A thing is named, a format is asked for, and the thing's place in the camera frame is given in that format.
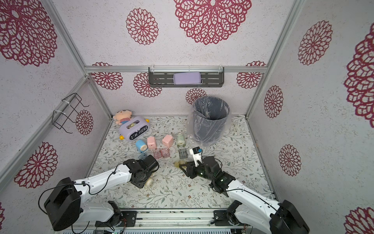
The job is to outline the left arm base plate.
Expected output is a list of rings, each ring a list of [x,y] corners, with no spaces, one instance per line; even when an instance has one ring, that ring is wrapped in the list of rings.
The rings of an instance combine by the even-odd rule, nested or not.
[[[96,221],[95,227],[134,227],[137,218],[137,211],[115,212],[114,215],[105,222]]]

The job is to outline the pink clear shavings tray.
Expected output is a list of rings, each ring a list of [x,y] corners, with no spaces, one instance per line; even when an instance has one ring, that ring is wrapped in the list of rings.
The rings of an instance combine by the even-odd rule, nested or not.
[[[164,159],[170,158],[170,150],[169,150],[169,148],[162,148],[161,149],[161,155],[162,155],[162,158],[164,158]]]
[[[162,151],[161,149],[153,149],[153,156],[156,160],[162,159]]]

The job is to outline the blue pencil sharpener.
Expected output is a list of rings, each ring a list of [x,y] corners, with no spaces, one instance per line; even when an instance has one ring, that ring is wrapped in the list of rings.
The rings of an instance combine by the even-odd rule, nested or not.
[[[147,144],[143,140],[138,140],[135,143],[136,148],[138,149],[139,152],[143,153],[148,150]]]

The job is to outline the pink pencil sharpener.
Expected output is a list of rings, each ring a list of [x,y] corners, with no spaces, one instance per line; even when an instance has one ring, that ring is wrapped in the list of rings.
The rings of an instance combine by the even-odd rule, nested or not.
[[[147,138],[147,146],[149,149],[156,149],[157,144],[156,144],[156,139],[154,136],[150,136]]]
[[[172,147],[174,144],[174,138],[172,135],[165,135],[162,139],[162,144],[168,148]]]

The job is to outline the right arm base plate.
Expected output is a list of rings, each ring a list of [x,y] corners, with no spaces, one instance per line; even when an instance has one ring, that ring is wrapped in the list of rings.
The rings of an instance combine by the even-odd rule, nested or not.
[[[236,214],[237,211],[214,210],[211,224],[215,226],[248,226],[248,224],[240,222]]]

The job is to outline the green pencil sharpener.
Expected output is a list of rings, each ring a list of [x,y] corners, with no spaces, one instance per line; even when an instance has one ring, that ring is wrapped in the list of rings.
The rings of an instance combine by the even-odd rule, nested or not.
[[[177,147],[184,148],[186,146],[186,138],[184,134],[179,133],[177,136]]]

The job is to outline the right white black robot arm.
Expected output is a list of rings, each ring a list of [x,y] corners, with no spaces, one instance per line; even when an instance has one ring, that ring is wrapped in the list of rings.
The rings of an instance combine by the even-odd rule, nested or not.
[[[266,234],[308,234],[310,228],[293,203],[269,199],[246,187],[234,176],[222,170],[213,156],[179,164],[184,174],[194,179],[210,181],[210,188],[233,199],[227,208],[232,225],[247,224]]]

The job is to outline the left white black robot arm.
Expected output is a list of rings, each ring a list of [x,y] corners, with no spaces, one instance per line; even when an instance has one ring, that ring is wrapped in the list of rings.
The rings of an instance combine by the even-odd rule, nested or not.
[[[92,177],[78,180],[64,178],[57,186],[48,189],[50,195],[40,209],[48,215],[56,232],[72,227],[76,222],[94,221],[97,227],[113,227],[123,220],[116,203],[92,203],[89,199],[125,183],[141,189],[158,169],[158,161],[148,155],[142,160],[126,160],[114,169]]]

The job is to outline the blue clear shavings tray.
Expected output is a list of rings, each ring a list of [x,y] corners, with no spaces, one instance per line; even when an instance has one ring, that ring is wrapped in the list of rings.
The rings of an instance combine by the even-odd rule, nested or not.
[[[138,158],[139,158],[140,160],[144,160],[147,156],[148,156],[148,155],[144,152],[144,153],[140,154]]]

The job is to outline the grey sharpener shavings tray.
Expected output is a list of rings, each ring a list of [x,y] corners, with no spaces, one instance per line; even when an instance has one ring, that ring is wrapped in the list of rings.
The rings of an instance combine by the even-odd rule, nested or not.
[[[179,158],[181,160],[184,160],[184,159],[187,159],[189,157],[189,153],[187,151],[187,149],[179,149],[178,150],[178,153],[179,153]]]

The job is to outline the yellow pencil sharpener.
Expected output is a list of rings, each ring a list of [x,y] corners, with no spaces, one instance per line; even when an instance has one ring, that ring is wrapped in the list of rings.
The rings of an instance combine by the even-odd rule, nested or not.
[[[148,180],[145,183],[145,187],[147,187],[147,188],[152,187],[153,183],[154,183],[154,175],[151,174],[150,177],[148,178]]]

